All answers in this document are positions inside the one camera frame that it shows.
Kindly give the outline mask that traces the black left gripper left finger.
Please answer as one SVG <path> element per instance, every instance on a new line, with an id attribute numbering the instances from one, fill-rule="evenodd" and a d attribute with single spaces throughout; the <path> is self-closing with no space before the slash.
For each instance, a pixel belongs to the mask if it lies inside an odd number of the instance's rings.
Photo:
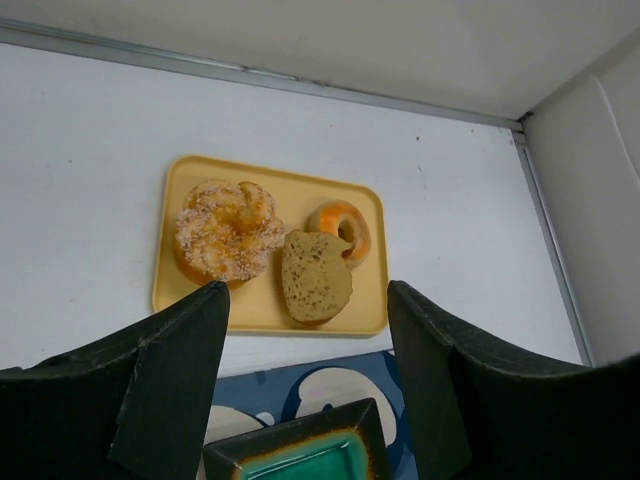
<path id="1" fill-rule="evenodd" d="M 230 313 L 223 283 L 1 373 L 5 479 L 193 479 Z"/>

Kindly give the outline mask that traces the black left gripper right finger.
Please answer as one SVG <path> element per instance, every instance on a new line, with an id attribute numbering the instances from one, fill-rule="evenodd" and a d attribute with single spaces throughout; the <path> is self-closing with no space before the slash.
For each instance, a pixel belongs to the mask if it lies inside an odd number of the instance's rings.
<path id="1" fill-rule="evenodd" d="M 586 367 L 536 354 L 403 281 L 388 318 L 422 479 L 635 479 L 639 359 Z"/>

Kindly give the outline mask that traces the brown bread slice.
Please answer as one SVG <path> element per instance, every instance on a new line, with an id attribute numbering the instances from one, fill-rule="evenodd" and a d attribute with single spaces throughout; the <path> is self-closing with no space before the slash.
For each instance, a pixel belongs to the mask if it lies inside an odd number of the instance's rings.
<path id="1" fill-rule="evenodd" d="M 293 230 L 284 240 L 281 280 L 290 317 L 316 326 L 336 317 L 353 293 L 352 273 L 343 258 L 349 244 L 324 232 Z"/>

